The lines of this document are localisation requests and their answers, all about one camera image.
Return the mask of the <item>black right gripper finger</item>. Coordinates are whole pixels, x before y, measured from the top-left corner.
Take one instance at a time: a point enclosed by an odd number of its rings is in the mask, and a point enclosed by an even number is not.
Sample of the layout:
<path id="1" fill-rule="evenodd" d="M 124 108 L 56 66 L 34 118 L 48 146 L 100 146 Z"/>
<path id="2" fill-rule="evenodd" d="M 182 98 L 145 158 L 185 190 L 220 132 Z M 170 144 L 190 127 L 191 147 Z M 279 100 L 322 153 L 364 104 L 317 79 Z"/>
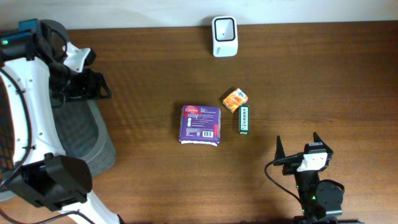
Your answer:
<path id="1" fill-rule="evenodd" d="M 326 145 L 316 132 L 313 133 L 313 144 L 315 146 L 325 146 Z"/>
<path id="2" fill-rule="evenodd" d="M 281 138 L 278 135 L 277 138 L 276 138 L 276 150 L 275 150 L 274 159 L 282 159 L 284 157 L 285 157 L 284 148 L 283 148 L 283 145 L 282 145 Z"/>

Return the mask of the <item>green gum pack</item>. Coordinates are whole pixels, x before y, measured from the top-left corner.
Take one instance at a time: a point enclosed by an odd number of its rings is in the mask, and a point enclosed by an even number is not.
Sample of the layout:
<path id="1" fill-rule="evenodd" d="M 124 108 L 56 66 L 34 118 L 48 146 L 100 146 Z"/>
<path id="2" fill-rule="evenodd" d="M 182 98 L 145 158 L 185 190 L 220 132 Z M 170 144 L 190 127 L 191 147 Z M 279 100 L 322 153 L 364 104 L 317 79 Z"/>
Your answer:
<path id="1" fill-rule="evenodd" d="M 250 122 L 250 107 L 240 106 L 239 107 L 239 133 L 249 134 L 249 122 Z"/>

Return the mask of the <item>orange small box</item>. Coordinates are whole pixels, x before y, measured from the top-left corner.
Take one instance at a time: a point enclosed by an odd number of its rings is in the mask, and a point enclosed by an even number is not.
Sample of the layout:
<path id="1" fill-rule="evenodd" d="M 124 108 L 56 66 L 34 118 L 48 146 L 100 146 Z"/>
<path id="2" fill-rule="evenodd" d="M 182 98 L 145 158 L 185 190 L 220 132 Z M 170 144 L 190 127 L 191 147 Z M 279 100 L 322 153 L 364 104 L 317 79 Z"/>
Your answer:
<path id="1" fill-rule="evenodd" d="M 248 96 L 237 88 L 231 92 L 224 100 L 223 105 L 232 113 L 248 101 Z"/>

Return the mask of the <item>purple sanitary pad pack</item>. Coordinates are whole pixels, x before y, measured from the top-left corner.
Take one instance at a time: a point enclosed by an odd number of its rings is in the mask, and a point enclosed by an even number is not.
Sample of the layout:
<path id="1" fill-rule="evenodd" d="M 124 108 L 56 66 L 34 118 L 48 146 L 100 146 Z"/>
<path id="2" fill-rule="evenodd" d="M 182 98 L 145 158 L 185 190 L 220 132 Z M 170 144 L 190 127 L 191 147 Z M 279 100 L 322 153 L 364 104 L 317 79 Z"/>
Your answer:
<path id="1" fill-rule="evenodd" d="M 218 146 L 221 141 L 221 110 L 215 106 L 184 105 L 178 140 L 181 144 Z"/>

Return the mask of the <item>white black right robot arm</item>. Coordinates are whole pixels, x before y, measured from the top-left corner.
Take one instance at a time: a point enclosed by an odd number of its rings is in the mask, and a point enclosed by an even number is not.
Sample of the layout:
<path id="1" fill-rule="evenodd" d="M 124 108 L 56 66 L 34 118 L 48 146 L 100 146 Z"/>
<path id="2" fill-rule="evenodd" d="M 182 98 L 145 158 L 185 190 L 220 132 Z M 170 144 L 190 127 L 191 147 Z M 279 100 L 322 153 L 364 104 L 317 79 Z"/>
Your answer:
<path id="1" fill-rule="evenodd" d="M 333 150 L 313 133 L 313 142 L 304 146 L 303 152 L 287 156 L 280 136 L 276 138 L 276 150 L 273 166 L 282 166 L 283 175 L 295 177 L 298 202 L 302 216 L 293 218 L 294 224 L 349 224 L 359 220 L 340 220 L 345 193 L 343 184 L 334 180 L 321 180 L 319 173 L 324 171 L 331 161 Z"/>

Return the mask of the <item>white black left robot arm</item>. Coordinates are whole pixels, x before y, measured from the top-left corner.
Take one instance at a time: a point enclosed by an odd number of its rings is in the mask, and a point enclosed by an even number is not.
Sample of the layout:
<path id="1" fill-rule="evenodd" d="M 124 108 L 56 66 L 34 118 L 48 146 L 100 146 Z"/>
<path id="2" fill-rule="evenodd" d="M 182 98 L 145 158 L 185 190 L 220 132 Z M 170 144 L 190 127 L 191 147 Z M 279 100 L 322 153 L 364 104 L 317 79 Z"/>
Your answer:
<path id="1" fill-rule="evenodd" d="M 77 223 L 121 223 L 93 190 L 116 150 L 96 104 L 111 98 L 96 53 L 53 20 L 1 34 L 1 197 Z"/>

